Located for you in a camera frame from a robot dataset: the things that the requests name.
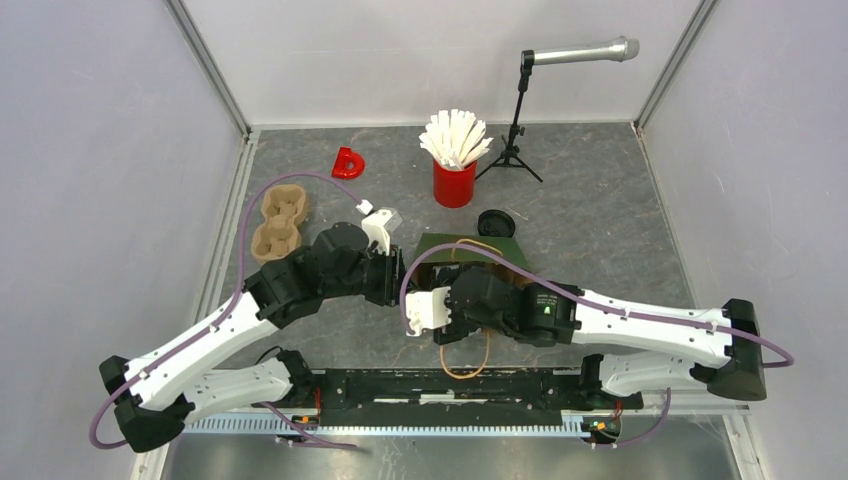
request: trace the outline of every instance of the metal frame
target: metal frame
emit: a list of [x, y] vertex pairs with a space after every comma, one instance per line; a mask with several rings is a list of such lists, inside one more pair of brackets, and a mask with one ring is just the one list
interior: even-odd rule
[[[644, 408], [640, 410], [628, 410], [625, 416], [655, 417], [659, 415], [665, 407], [665, 391], [644, 392], [642, 394]], [[316, 413], [313, 408], [280, 408], [285, 415], [314, 415]], [[606, 417], [611, 415], [611, 410], [593, 410], [592, 412], [583, 412], [576, 410], [562, 410], [563, 425], [568, 426], [572, 420], [581, 419], [583, 417]], [[674, 390], [669, 416], [700, 416], [700, 415], [721, 415], [725, 419], [744, 419], [751, 414], [751, 410], [746, 402], [738, 400], [729, 400], [716, 397], [707, 393], [703, 388], [696, 389], [680, 389]], [[747, 424], [734, 423], [733, 432], [741, 431], [742, 435], [748, 435], [747, 430], [742, 430]], [[227, 413], [212, 415], [206, 417], [192, 425], [187, 425], [184, 430], [185, 434], [195, 433], [214, 433], [214, 434], [285, 434], [288, 428], [278, 421], [274, 414], [268, 412], [264, 408], [242, 407], [230, 410]], [[497, 436], [498, 433], [504, 436], [549, 436], [549, 437], [575, 437], [575, 432], [570, 432], [569, 428], [545, 429], [539, 427], [518, 428], [518, 427], [492, 427], [481, 428], [479, 431], [471, 431], [461, 427], [319, 427], [317, 433], [324, 435], [410, 435], [410, 436]], [[731, 430], [728, 429], [728, 436], [731, 436]]]
[[[259, 130], [253, 131], [244, 114], [238, 106], [232, 92], [227, 86], [224, 78], [212, 58], [208, 47], [203, 41], [196, 24], [191, 18], [182, 0], [164, 0], [166, 6], [174, 16], [177, 25], [186, 38], [189, 47], [204, 70], [207, 78], [220, 97], [233, 125], [245, 136], [245, 144], [242, 147], [239, 161], [234, 172], [233, 182], [227, 195], [227, 202], [221, 216], [218, 237], [213, 247], [209, 271], [203, 291], [197, 302], [196, 318], [205, 317], [212, 309], [220, 303], [220, 290], [224, 280], [224, 274], [229, 262], [230, 252], [234, 241], [234, 233], [238, 224], [241, 205], [247, 189], [247, 180], [256, 145], [259, 138]], [[688, 25], [683, 31], [680, 40], [672, 52], [671, 57], [663, 68], [657, 79], [647, 101], [642, 107], [636, 120], [633, 122], [637, 137], [640, 137], [645, 125], [650, 121], [657, 106], [667, 92], [669, 85], [676, 76], [680, 66], [685, 61], [689, 51], [697, 40], [698, 35], [712, 14], [718, 0], [701, 0], [693, 13]], [[274, 125], [272, 128], [290, 127]], [[643, 394], [645, 408], [642, 410], [627, 412], [627, 416], [653, 416], [662, 409], [664, 399], [661, 393]], [[252, 408], [237, 409], [227, 415], [253, 416], [261, 410]], [[596, 411], [593, 414], [604, 415], [610, 412]], [[675, 391], [672, 407], [669, 415], [722, 415], [730, 446], [742, 480], [764, 480], [770, 478], [760, 462], [757, 455], [757, 444], [753, 440], [748, 405], [744, 402], [735, 402], [721, 399], [703, 391]], [[169, 445], [165, 445], [151, 452], [136, 456], [132, 467], [130, 480], [159, 480], [164, 473], [165, 463]]]
[[198, 63], [200, 63], [200, 67], [206, 74], [206, 78], [209, 79], [209, 83], [212, 84], [215, 93], [218, 94], [218, 97], [224, 104], [224, 108], [227, 110], [227, 114], [230, 116], [233, 125], [243, 136], [247, 137], [251, 132], [250, 123], [248, 123], [239, 108], [233, 92], [227, 86], [227, 82], [224, 81], [224, 76], [221, 75], [215, 59], [212, 58], [209, 48], [203, 41], [203, 37], [200, 36], [200, 31], [197, 29], [194, 20], [192, 20], [188, 8], [186, 8], [182, 0], [164, 0], [164, 2], [168, 10], [171, 11], [171, 15], [174, 16], [177, 26], [180, 27], [186, 43], [188, 43], [189, 48], [191, 48], [192, 53], [194, 53]]
[[[253, 157], [261, 132], [256, 131], [245, 138], [239, 151], [239, 159], [232, 174], [232, 182], [227, 191], [227, 201], [221, 212], [218, 235], [209, 255], [209, 269], [206, 272], [203, 289], [195, 302], [194, 318], [202, 320], [220, 304], [221, 288], [227, 265], [230, 261], [235, 232], [247, 193], [247, 181], [253, 167]], [[165, 470], [170, 444], [150, 452], [136, 455], [130, 471], [130, 480], [160, 480]]]
[[663, 67], [663, 71], [660, 73], [660, 78], [657, 79], [657, 83], [654, 84], [654, 88], [648, 95], [648, 100], [645, 102], [645, 105], [642, 107], [642, 110], [633, 122], [633, 125], [637, 130], [637, 134], [639, 134], [641, 130], [645, 128], [645, 125], [647, 125], [647, 123], [651, 120], [651, 116], [653, 116], [654, 111], [665, 96], [671, 81], [677, 75], [678, 70], [680, 70], [680, 66], [686, 60], [686, 56], [692, 49], [692, 46], [697, 40], [698, 35], [701, 33], [704, 24], [706, 24], [707, 20], [709, 20], [710, 15], [718, 2], [719, 0], [701, 0], [698, 3], [695, 13], [693, 13], [692, 18], [689, 19], [689, 24], [686, 25], [686, 28], [683, 30], [683, 34], [680, 36], [680, 40], [678, 40], [677, 45], [674, 46], [674, 51], [672, 51], [671, 57], [668, 59], [668, 62], [666, 62], [665, 67]]
[[[286, 411], [292, 415], [301, 415]], [[585, 438], [580, 424], [583, 415], [563, 414], [562, 425], [539, 426], [469, 426], [469, 427], [328, 427], [317, 426], [310, 430], [314, 435], [370, 436], [370, 437], [552, 437]], [[208, 433], [217, 435], [293, 435], [297, 432], [283, 423], [276, 414], [267, 410], [228, 412], [212, 415], [187, 425], [183, 434]]]

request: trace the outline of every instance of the silver microphone head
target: silver microphone head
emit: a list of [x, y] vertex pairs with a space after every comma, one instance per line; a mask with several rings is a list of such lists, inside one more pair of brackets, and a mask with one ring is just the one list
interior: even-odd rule
[[639, 54], [639, 40], [628, 37], [614, 38], [608, 42], [575, 45], [563, 48], [533, 50], [533, 65], [553, 65], [556, 63], [594, 62], [612, 60], [624, 62]]

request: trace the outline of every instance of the cable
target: cable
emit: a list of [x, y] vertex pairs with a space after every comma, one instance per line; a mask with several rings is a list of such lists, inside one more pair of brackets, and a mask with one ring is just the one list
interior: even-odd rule
[[282, 352], [283, 347], [281, 347], [279, 345], [274, 345], [273, 347], [269, 348], [268, 350], [265, 350], [265, 352], [262, 355], [259, 355], [259, 358], [256, 360], [254, 365], [259, 365], [259, 362], [261, 362], [262, 360], [265, 360], [265, 356], [268, 355], [269, 353], [273, 352], [274, 350], [279, 350], [280, 352]]
[[[503, 257], [502, 251], [498, 250], [497, 248], [495, 248], [491, 245], [486, 245], [483, 242], [478, 242], [477, 240], [474, 240], [473, 238], [460, 238], [459, 240], [456, 241], [456, 243], [470, 243], [471, 245], [477, 245], [480, 248], [487, 248], [487, 249], [491, 250], [492, 252], [497, 253], [498, 256]], [[451, 250], [451, 262], [454, 261], [455, 254], [456, 254], [456, 249]]]
[[324, 440], [323, 438], [319, 438], [319, 437], [316, 437], [315, 435], [312, 435], [311, 433], [309, 433], [306, 430], [304, 430], [303, 428], [301, 428], [300, 425], [289, 420], [285, 415], [283, 415], [283, 412], [277, 410], [277, 407], [271, 405], [268, 402], [261, 402], [260, 405], [267, 408], [268, 410], [271, 410], [271, 412], [273, 412], [274, 415], [280, 417], [280, 420], [282, 420], [292, 430], [294, 430], [295, 432], [297, 432], [301, 436], [303, 436], [303, 438], [306, 438], [307, 440], [312, 440], [313, 442], [315, 442], [315, 443], [312, 443], [312, 444], [309, 444], [309, 443], [293, 443], [293, 445], [296, 445], [296, 446], [299, 446], [299, 447], [338, 448], [340, 450], [359, 450], [359, 447], [357, 447], [356, 445], [354, 445], [352, 443], [329, 442], [327, 440]]
[[616, 400], [615, 401], [615, 411], [612, 413], [612, 420], [611, 421], [614, 422], [614, 421], [618, 420], [619, 418], [621, 418], [622, 412], [623, 412], [623, 410], [621, 408], [621, 400]]
[[[217, 327], [218, 325], [223, 323], [224, 320], [226, 320], [226, 318], [233, 312], [233, 310], [235, 310], [236, 305], [238, 305], [239, 300], [241, 300], [241, 296], [242, 296], [241, 286], [244, 284], [244, 277], [245, 277], [245, 275], [244, 275], [245, 253], [244, 252], [245, 252], [245, 237], [247, 236], [247, 220], [248, 220], [248, 217], [250, 217], [250, 213], [253, 211], [253, 207], [256, 206], [256, 203], [259, 201], [259, 198], [269, 188], [273, 187], [274, 185], [280, 183], [283, 180], [293, 178], [293, 177], [319, 178], [321, 180], [330, 182], [333, 185], [335, 185], [336, 187], [338, 187], [341, 191], [343, 191], [345, 194], [347, 194], [347, 196], [352, 198], [353, 201], [355, 201], [357, 204], [360, 204], [363, 201], [362, 197], [360, 197], [359, 195], [354, 193], [352, 190], [350, 190], [345, 185], [342, 185], [342, 183], [339, 182], [338, 180], [335, 180], [331, 177], [328, 177], [327, 175], [324, 175], [324, 174], [321, 174], [321, 173], [315, 173], [315, 172], [287, 173], [287, 174], [280, 175], [279, 177], [274, 178], [273, 180], [271, 180], [270, 182], [268, 182], [264, 186], [262, 186], [262, 188], [260, 188], [259, 191], [256, 192], [253, 195], [253, 197], [251, 197], [248, 204], [244, 207], [244, 210], [241, 214], [241, 218], [239, 219], [239, 226], [238, 226], [238, 230], [236, 231], [236, 236], [238, 237], [238, 270], [237, 270], [237, 275], [236, 275], [236, 283], [235, 283], [236, 286], [235, 286], [235, 290], [233, 291], [233, 295], [232, 295], [232, 301], [227, 305], [227, 307], [224, 309], [224, 311], [221, 313], [221, 315], [219, 315], [218, 318], [216, 318], [210, 324], [211, 327]], [[105, 402], [103, 402], [103, 405], [101, 405], [100, 408], [97, 410], [97, 412], [94, 414], [94, 418], [91, 420], [91, 425], [89, 425], [89, 427], [88, 427], [88, 440], [89, 440], [89, 442], [91, 442], [92, 445], [94, 445], [96, 448], [99, 448], [101, 450], [111, 450], [113, 448], [118, 448], [118, 447], [122, 447], [122, 446], [126, 445], [127, 444], [126, 440], [121, 440], [121, 441], [113, 442], [113, 443], [103, 443], [103, 442], [100, 441], [100, 439], [97, 438], [97, 426], [100, 425], [100, 421], [103, 419], [103, 415], [106, 414], [106, 411], [109, 410], [109, 406], [112, 405], [121, 395], [123, 395], [124, 392], [126, 392], [127, 390], [132, 388], [133, 385], [135, 385], [136, 383], [139, 382], [139, 380], [141, 379], [141, 377], [139, 377], [141, 372], [144, 372], [146, 375], [149, 375], [150, 372], [152, 372], [153, 370], [156, 370], [156, 368], [158, 368], [160, 365], [162, 365], [163, 363], [168, 361], [168, 359], [170, 359], [174, 355], [180, 353], [181, 351], [185, 350], [186, 348], [188, 348], [189, 346], [191, 346], [192, 344], [194, 344], [195, 342], [197, 342], [198, 340], [203, 338], [207, 333], [209, 333], [209, 331], [210, 331], [210, 329], [208, 329], [208, 328], [203, 329], [203, 330], [197, 332], [196, 334], [192, 335], [191, 337], [189, 337], [188, 339], [186, 339], [184, 342], [177, 345], [173, 349], [165, 352], [165, 354], [163, 354], [161, 357], [159, 357], [156, 360], [154, 360], [153, 362], [151, 362], [150, 365], [141, 369], [139, 374], [136, 374], [133, 377], [131, 377], [129, 380], [124, 382], [123, 385], [118, 387], [118, 389], [115, 390], [111, 395], [109, 395], [109, 398], [106, 399]]]
[[625, 440], [623, 442], [616, 441], [615, 443], [611, 443], [609, 445], [591, 442], [590, 445], [592, 446], [592, 449], [595, 449], [595, 448], [613, 449], [613, 448], [626, 447], [628, 445], [633, 445], [634, 443], [644, 442], [645, 440], [656, 435], [657, 432], [660, 431], [662, 426], [665, 425], [666, 420], [668, 420], [668, 411], [669, 410], [671, 410], [671, 389], [667, 388], [667, 389], [665, 389], [665, 406], [663, 407], [663, 411], [662, 411], [662, 413], [660, 413], [660, 418], [659, 418], [659, 420], [657, 420], [657, 423], [655, 423], [654, 426], [651, 427], [650, 430], [643, 433], [642, 435], [639, 435], [638, 437], [633, 437], [633, 438], [631, 438], [629, 440]]
[[596, 430], [596, 431], [595, 431], [595, 433], [598, 433], [598, 434], [600, 434], [600, 435], [603, 435], [603, 436], [605, 436], [605, 437], [609, 438], [609, 439], [610, 439], [610, 440], [612, 440], [612, 441], [616, 441], [616, 440], [618, 440], [618, 437], [616, 437], [616, 436], [614, 436], [614, 435], [610, 435], [609, 433], [607, 433], [607, 432], [605, 432], [605, 431], [603, 431], [603, 430]]
[[[519, 275], [522, 275], [522, 276], [532, 280], [533, 282], [538, 283], [539, 285], [542, 285], [543, 287], [547, 288], [548, 290], [552, 290], [554, 293], [556, 293], [558, 295], [561, 295], [561, 296], [563, 296], [563, 297], [565, 297], [565, 298], [567, 298], [567, 299], [569, 299], [569, 300], [571, 300], [575, 303], [587, 306], [589, 308], [594, 308], [596, 310], [600, 310], [602, 312], [614, 314], [616, 316], [627, 315], [629, 318], [635, 318], [635, 319], [638, 319], [638, 320], [648, 320], [648, 321], [651, 321], [651, 322], [665, 323], [665, 324], [670, 324], [670, 325], [681, 325], [681, 326], [684, 326], [684, 327], [703, 328], [703, 329], [706, 329], [706, 330], [711, 330], [713, 328], [713, 325], [706, 323], [706, 322], [698, 322], [698, 321], [695, 321], [695, 320], [686, 320], [686, 319], [681, 319], [681, 318], [672, 318], [672, 317], [666, 317], [666, 316], [663, 316], [663, 315], [654, 315], [654, 314], [650, 314], [650, 313], [627, 312], [627, 311], [625, 311], [624, 309], [621, 309], [621, 308], [616, 308], [616, 307], [613, 307], [613, 306], [610, 306], [610, 305], [604, 305], [604, 304], [593, 302], [591, 300], [586, 300], [585, 298], [578, 297], [577, 295], [575, 295], [571, 292], [568, 292], [568, 291], [554, 285], [550, 281], [548, 281], [548, 280], [546, 280], [546, 279], [544, 279], [544, 278], [542, 278], [538, 275], [532, 274], [532, 273], [524, 270], [523, 268], [518, 267], [518, 266], [510, 263], [506, 259], [501, 258], [501, 257], [499, 257], [499, 256], [497, 256], [493, 253], [490, 253], [487, 250], [484, 250], [484, 249], [478, 248], [478, 247], [474, 247], [472, 245], [463, 245], [463, 244], [458, 244], [458, 243], [445, 243], [445, 244], [442, 244], [442, 245], [436, 245], [435, 247], [431, 247], [431, 248], [427, 249], [424, 253], [422, 253], [418, 258], [415, 259], [414, 262], [412, 262], [412, 265], [410, 265], [409, 268], [407, 269], [406, 275], [404, 275], [403, 281], [400, 284], [400, 291], [401, 292], [406, 291], [406, 288], [409, 285], [409, 279], [412, 276], [412, 272], [414, 272], [415, 269], [418, 268], [418, 266], [421, 265], [421, 263], [425, 259], [427, 259], [430, 255], [432, 255], [436, 252], [440, 252], [442, 250], [453, 250], [453, 249], [456, 249], [456, 248], [459, 248], [461, 250], [467, 250], [469, 252], [473, 252], [473, 253], [476, 253], [476, 254], [479, 254], [479, 255], [483, 255], [484, 257], [491, 259], [495, 263], [503, 265], [504, 267], [512, 270], [513, 272], [518, 273]], [[409, 319], [406, 318], [406, 295], [400, 296], [400, 318], [403, 321], [403, 324], [406, 325], [407, 332], [409, 332], [410, 334], [415, 333], [409, 325]], [[716, 331], [721, 332], [721, 333], [727, 333], [727, 334], [730, 334], [730, 335], [733, 335], [733, 336], [736, 336], [736, 337], [744, 338], [745, 340], [748, 340], [750, 342], [753, 342], [753, 343], [756, 343], [756, 344], [761, 345], [763, 347], [766, 347], [769, 350], [773, 351], [774, 353], [783, 357], [783, 361], [780, 361], [780, 362], [763, 363], [763, 368], [789, 367], [789, 366], [791, 366], [795, 363], [795, 358], [792, 355], [790, 355], [789, 352], [787, 352], [783, 348], [775, 345], [774, 343], [772, 343], [772, 342], [770, 342], [770, 341], [768, 341], [768, 340], [766, 340], [762, 337], [750, 334], [748, 332], [739, 330], [737, 328], [725, 327], [725, 326], [721, 326], [721, 325], [716, 327]]]
[[448, 368], [448, 366], [447, 366], [447, 363], [445, 363], [445, 346], [439, 345], [439, 361], [442, 362], [442, 370], [444, 370], [445, 373], [448, 374], [449, 377], [455, 378], [457, 380], [469, 380], [469, 379], [476, 377], [477, 375], [480, 375], [480, 372], [482, 372], [483, 369], [486, 368], [486, 363], [488, 363], [488, 361], [489, 361], [489, 344], [491, 343], [492, 335], [491, 335], [491, 333], [488, 329], [485, 330], [485, 332], [486, 332], [486, 355], [483, 357], [483, 363], [481, 363], [480, 366], [477, 367], [477, 370], [474, 370], [471, 373], [461, 374], [461, 373], [451, 372], [450, 368]]

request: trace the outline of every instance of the microphone stand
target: microphone stand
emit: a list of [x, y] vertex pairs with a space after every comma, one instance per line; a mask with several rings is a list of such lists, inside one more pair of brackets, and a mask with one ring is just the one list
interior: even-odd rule
[[[488, 172], [492, 167], [502, 167], [524, 168], [530, 172], [531, 175], [536, 177], [536, 180], [540, 182], [542, 181], [542, 177], [537, 175], [532, 168], [519, 158], [518, 152], [520, 149], [518, 148], [518, 145], [515, 144], [516, 137], [519, 135], [524, 136], [524, 127], [518, 126], [518, 115], [521, 113], [521, 102], [524, 100], [524, 92], [527, 91], [527, 86], [530, 84], [530, 74], [533, 73], [532, 50], [529, 51], [529, 53], [530, 55], [524, 55], [525, 60], [521, 63], [521, 79], [518, 81], [518, 103], [515, 105], [515, 117], [512, 119], [512, 125], [509, 126], [509, 140], [501, 135], [501, 140], [504, 142], [503, 152], [501, 152], [500, 156], [498, 156], [494, 162], [490, 163], [488, 167], [478, 173], [477, 176], [474, 177], [475, 180], [482, 177], [483, 174]], [[518, 163], [512, 163], [512, 159], [515, 159]]]

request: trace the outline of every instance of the purple cable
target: purple cable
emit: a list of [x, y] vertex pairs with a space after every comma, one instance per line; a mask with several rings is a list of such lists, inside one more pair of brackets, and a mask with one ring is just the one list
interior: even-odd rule
[[[245, 237], [247, 236], [247, 220], [248, 220], [248, 217], [250, 217], [250, 213], [253, 211], [253, 207], [256, 206], [256, 203], [259, 201], [259, 198], [262, 196], [262, 194], [265, 193], [265, 191], [267, 191], [269, 188], [273, 187], [277, 183], [279, 183], [283, 180], [286, 180], [288, 178], [292, 178], [292, 177], [320, 178], [321, 180], [330, 182], [333, 185], [335, 185], [336, 187], [338, 187], [341, 191], [343, 191], [350, 198], [352, 198], [357, 204], [362, 202], [362, 197], [360, 197], [359, 195], [354, 193], [348, 187], [342, 185], [341, 182], [339, 182], [338, 180], [335, 180], [331, 177], [328, 177], [327, 175], [321, 174], [321, 173], [315, 173], [315, 172], [287, 173], [285, 175], [280, 175], [279, 177], [277, 177], [277, 178], [271, 180], [270, 182], [266, 183], [258, 192], [256, 192], [256, 194], [253, 195], [253, 197], [251, 197], [250, 202], [248, 202], [247, 206], [244, 208], [244, 211], [242, 212], [242, 215], [241, 215], [241, 219], [239, 220], [239, 227], [238, 227], [238, 230], [236, 231], [236, 235], [238, 236], [238, 241], [239, 241], [239, 243], [238, 243], [238, 274], [236, 276], [235, 291], [233, 291], [233, 295], [232, 295], [233, 300], [229, 303], [229, 305], [227, 305], [227, 308], [224, 309], [224, 311], [221, 313], [221, 315], [219, 315], [218, 318], [216, 318], [210, 324], [210, 326], [217, 327], [218, 325], [223, 323], [223, 321], [233, 312], [233, 310], [235, 310], [236, 306], [238, 305], [239, 300], [241, 300], [241, 287], [242, 287], [242, 284], [244, 284], [244, 277], [245, 277], [245, 275], [244, 275], [244, 263], [245, 263], [244, 262], [244, 259], [245, 259], [245, 254], [244, 254], [245, 248], [244, 248], [244, 246], [245, 246]], [[177, 345], [176, 347], [174, 347], [173, 349], [165, 352], [164, 355], [162, 355], [161, 357], [159, 357], [156, 360], [154, 360], [153, 362], [151, 362], [150, 365], [141, 369], [141, 371], [145, 372], [146, 374], [149, 375], [150, 372], [152, 372], [153, 370], [156, 370], [157, 367], [159, 367], [160, 365], [162, 365], [163, 363], [168, 361], [168, 359], [170, 359], [174, 355], [180, 353], [181, 351], [185, 350], [186, 348], [188, 348], [189, 346], [194, 344], [196, 341], [203, 338], [203, 336], [206, 335], [207, 333], [209, 333], [208, 328], [201, 330], [200, 332], [197, 332], [196, 334], [194, 334], [191, 337], [189, 337], [188, 339], [186, 339], [186, 341], [184, 341], [183, 343], [181, 343], [181, 344]], [[103, 419], [103, 415], [105, 415], [106, 411], [109, 410], [109, 405], [114, 403], [118, 399], [118, 397], [120, 397], [124, 392], [129, 390], [133, 385], [138, 383], [139, 380], [140, 380], [140, 377], [139, 377], [138, 374], [136, 374], [135, 376], [133, 376], [132, 378], [130, 378], [129, 380], [124, 382], [124, 384], [121, 385], [120, 387], [118, 387], [118, 389], [115, 390], [112, 393], [112, 395], [109, 395], [109, 398], [106, 399], [105, 402], [103, 402], [103, 405], [101, 405], [100, 408], [97, 410], [97, 413], [94, 414], [94, 418], [91, 420], [91, 425], [88, 427], [88, 440], [91, 442], [92, 445], [94, 445], [95, 447], [97, 447], [101, 450], [111, 450], [113, 448], [122, 447], [122, 446], [127, 444], [126, 440], [121, 440], [119, 442], [113, 442], [113, 443], [103, 443], [103, 442], [101, 442], [100, 439], [97, 438], [97, 426], [100, 425], [100, 421]]]
[[283, 415], [283, 412], [277, 410], [277, 408], [275, 406], [271, 405], [268, 402], [262, 402], [262, 403], [260, 403], [260, 405], [267, 408], [268, 410], [271, 410], [274, 413], [274, 415], [280, 417], [280, 420], [282, 420], [286, 425], [291, 427], [292, 430], [301, 434], [304, 438], [306, 438], [308, 440], [312, 440], [313, 442], [315, 442], [315, 443], [294, 443], [293, 445], [295, 445], [297, 447], [338, 448], [338, 449], [341, 449], [341, 450], [359, 450], [359, 447], [357, 447], [356, 445], [354, 445], [352, 443], [329, 442], [329, 441], [324, 440], [322, 438], [316, 437], [315, 435], [312, 435], [311, 433], [309, 433], [306, 430], [304, 430], [303, 428], [301, 428], [300, 425], [289, 420], [285, 415]]
[[[585, 305], [589, 308], [594, 308], [596, 310], [600, 310], [600, 311], [605, 312], [605, 313], [614, 314], [614, 315], [617, 315], [617, 316], [620, 316], [620, 317], [627, 315], [629, 318], [636, 318], [636, 319], [639, 319], [639, 320], [648, 320], [648, 321], [651, 321], [651, 322], [666, 323], [666, 324], [671, 324], [671, 325], [682, 325], [684, 327], [703, 328], [703, 329], [706, 329], [706, 330], [712, 329], [711, 324], [705, 323], [705, 322], [698, 322], [698, 321], [695, 321], [695, 320], [686, 320], [686, 319], [680, 319], [680, 318], [666, 317], [666, 316], [663, 316], [663, 315], [654, 315], [654, 314], [650, 314], [650, 313], [639, 313], [639, 312], [629, 312], [629, 314], [628, 314], [628, 312], [626, 312], [624, 309], [612, 307], [612, 306], [609, 306], [609, 305], [604, 305], [604, 304], [601, 304], [601, 303], [596, 303], [596, 302], [593, 302], [591, 300], [586, 300], [583, 297], [578, 297], [577, 295], [575, 295], [571, 292], [568, 292], [566, 290], [563, 290], [562, 288], [554, 285], [553, 283], [549, 282], [548, 280], [545, 280], [544, 278], [542, 278], [538, 275], [534, 275], [534, 274], [524, 270], [521, 267], [513, 265], [512, 263], [510, 263], [506, 259], [501, 258], [501, 257], [495, 255], [494, 253], [489, 252], [488, 250], [484, 250], [480, 247], [475, 247], [473, 245], [466, 245], [466, 244], [462, 244], [462, 243], [446, 243], [446, 244], [442, 244], [442, 245], [436, 245], [435, 247], [428, 249], [427, 251], [422, 253], [418, 258], [416, 258], [415, 261], [412, 262], [412, 265], [410, 265], [409, 268], [407, 269], [406, 275], [404, 275], [403, 281], [400, 284], [400, 291], [402, 292], [401, 295], [400, 295], [400, 318], [403, 320], [404, 325], [406, 325], [406, 331], [409, 332], [410, 334], [412, 334], [414, 332], [413, 332], [412, 328], [409, 326], [409, 319], [406, 318], [406, 295], [404, 295], [403, 292], [406, 292], [406, 289], [409, 286], [409, 281], [412, 278], [412, 272], [414, 272], [415, 269], [418, 268], [419, 265], [421, 265], [421, 262], [423, 262], [430, 255], [432, 255], [436, 252], [440, 252], [442, 250], [453, 250], [455, 248], [458, 248], [460, 250], [467, 250], [469, 252], [473, 252], [473, 253], [476, 253], [476, 254], [479, 254], [479, 255], [483, 255], [484, 257], [487, 257], [487, 258], [493, 260], [494, 262], [499, 263], [500, 265], [503, 265], [504, 267], [512, 270], [513, 272], [518, 273], [518, 274], [522, 275], [523, 277], [528, 278], [528, 279], [538, 283], [539, 285], [542, 285], [543, 287], [547, 288], [548, 290], [552, 290], [554, 293], [556, 293], [558, 295], [562, 295], [563, 297], [565, 297], [565, 298], [567, 298], [567, 299], [569, 299], [569, 300], [571, 300], [575, 303], [579, 303], [580, 305]], [[763, 368], [789, 367], [789, 366], [791, 366], [792, 364], [795, 363], [795, 358], [792, 357], [792, 355], [790, 355], [789, 352], [787, 352], [783, 348], [775, 345], [774, 343], [772, 343], [772, 342], [770, 342], [770, 341], [768, 341], [764, 338], [758, 337], [756, 335], [752, 335], [748, 332], [745, 332], [745, 331], [742, 331], [742, 330], [739, 330], [739, 329], [736, 329], [736, 328], [732, 328], [732, 327], [717, 326], [716, 330], [721, 332], [721, 333], [727, 333], [727, 334], [730, 334], [730, 335], [733, 335], [733, 336], [736, 336], [736, 337], [740, 337], [740, 338], [744, 338], [745, 340], [754, 342], [758, 345], [761, 345], [763, 347], [768, 348], [769, 350], [771, 350], [774, 353], [783, 357], [783, 360], [780, 361], [780, 362], [763, 363]]]

